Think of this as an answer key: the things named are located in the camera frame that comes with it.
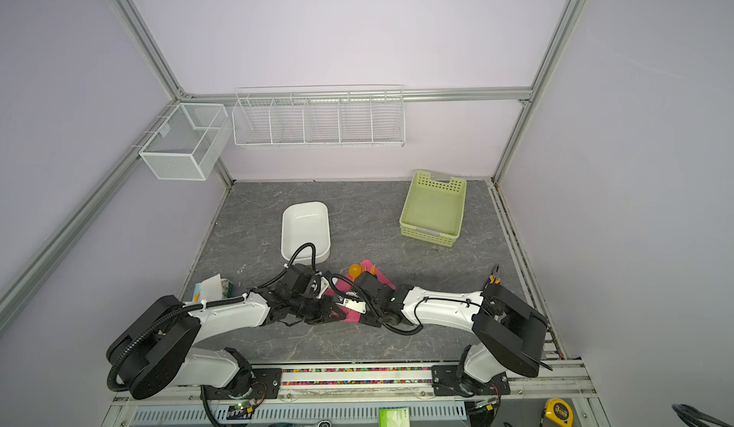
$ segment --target metal bracket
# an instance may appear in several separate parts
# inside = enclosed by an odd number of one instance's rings
[[[502,175],[507,170],[509,160],[515,152],[515,148],[520,143],[522,133],[528,124],[528,120],[530,120],[535,104],[529,102],[534,102],[538,97],[540,97],[548,81],[551,79],[551,74],[555,69],[555,65],[558,64],[558,61],[561,58],[563,48],[573,33],[574,26],[581,16],[581,11],[583,10],[585,3],[586,0],[566,0],[566,5],[561,15],[561,19],[555,28],[554,35],[548,44],[546,55],[543,56],[538,73],[535,75],[535,79],[533,80],[532,94],[528,98],[528,103],[523,103],[523,110],[520,111],[518,120],[515,123],[515,127],[512,129],[507,145],[505,145],[500,161],[497,164],[495,174],[492,177],[496,183],[502,179]]]
[[[346,96],[346,92],[324,92],[318,86],[313,90],[302,92],[268,92],[261,94],[268,98],[319,98]],[[453,101],[516,101],[528,99],[533,91],[528,87],[491,87],[491,88],[446,88],[446,89],[403,89],[401,96],[404,102],[453,102]],[[362,96],[380,96],[382,91],[360,91]],[[193,94],[187,102],[223,103],[233,106],[239,96],[237,94]]]
[[[464,396],[461,390],[462,381],[456,375],[458,365],[434,365],[431,367],[433,375],[433,393],[441,396]],[[481,386],[473,387],[473,395],[509,395],[509,382],[507,374],[501,373],[493,377],[490,382]]]
[[[168,63],[166,63],[163,54],[158,48],[156,41],[153,39],[151,32],[146,27],[145,22],[142,20],[142,16],[137,11],[133,1],[108,1],[123,26],[127,29],[130,37],[133,38],[133,41],[138,46],[138,49],[145,58],[145,61],[160,81],[163,89],[165,89],[171,99],[179,101],[184,95],[186,95],[186,92],[180,86],[179,81],[176,80],[176,77]]]
[[[281,368],[253,368],[252,372],[255,375],[255,381],[252,383],[254,394],[251,398],[261,398],[264,390],[266,391],[266,400],[278,398],[283,370]],[[231,400],[226,393],[216,387],[205,386],[204,390],[208,400]]]
[[[147,130],[135,142],[143,145],[151,132],[155,132],[173,110],[175,104],[166,105]],[[45,239],[43,245],[33,254],[21,271],[0,291],[0,335],[41,289],[59,263],[69,253],[84,231],[94,222],[105,206],[114,197],[133,173],[140,161],[140,147],[131,148],[100,180],[96,187],[79,203],[61,225]]]

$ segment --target tape measure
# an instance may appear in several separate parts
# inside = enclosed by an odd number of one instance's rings
[[[573,424],[573,410],[568,403],[560,398],[551,398],[546,402],[543,419],[548,419],[561,427],[571,427]]]

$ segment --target metal plate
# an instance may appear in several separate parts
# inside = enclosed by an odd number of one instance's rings
[[[227,419],[229,404],[212,404],[214,417],[225,425],[252,424],[268,425],[273,422],[295,422],[314,424],[329,420],[343,424],[374,424],[380,419],[380,410],[385,408],[408,408],[411,421],[465,421],[463,401],[404,401],[367,403],[308,403],[268,404],[255,409],[252,420]],[[190,406],[161,405],[141,406],[135,412],[131,427],[136,425],[203,425],[208,424],[200,404]]]
[[[280,377],[283,375],[282,368],[252,368],[255,374],[255,382],[252,383],[254,393],[248,398],[260,399],[263,396],[263,385],[267,388],[265,399],[278,398],[280,389]],[[205,387],[208,400],[230,400],[230,397],[218,390],[216,387]]]
[[[459,386],[459,378],[456,377],[457,365],[434,365],[431,367],[431,374],[433,375],[433,392],[437,396],[452,396],[463,394],[459,390],[453,390],[452,387]],[[509,383],[507,382],[507,375],[500,373],[492,378],[492,382],[495,383],[499,390],[499,395],[509,395]],[[487,383],[482,386],[476,395],[495,395],[495,386],[491,383]]]

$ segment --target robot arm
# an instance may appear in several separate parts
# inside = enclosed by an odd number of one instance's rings
[[[325,294],[335,287],[334,279],[349,281],[352,291]],[[108,386],[128,390],[138,399],[170,385],[208,385],[233,398],[243,396],[252,385],[250,363],[234,349],[207,351],[192,345],[226,331],[280,321],[288,314],[309,324],[341,321],[346,317],[344,304],[364,312],[368,320],[361,322],[401,334],[429,323],[472,331],[481,343],[464,349],[457,374],[463,395],[473,395],[505,370],[526,377],[538,374],[547,320],[499,284],[448,294],[413,285],[392,288],[369,273],[352,282],[293,265],[268,285],[232,299],[208,304],[184,304],[171,295],[158,299],[107,350],[112,363]],[[396,327],[400,324],[416,326],[405,330]]]

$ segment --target wire mesh basket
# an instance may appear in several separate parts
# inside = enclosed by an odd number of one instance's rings
[[[238,95],[232,113],[240,147],[402,146],[405,112],[401,89]]]
[[[231,135],[224,105],[179,103],[140,156],[161,180],[206,180]]]

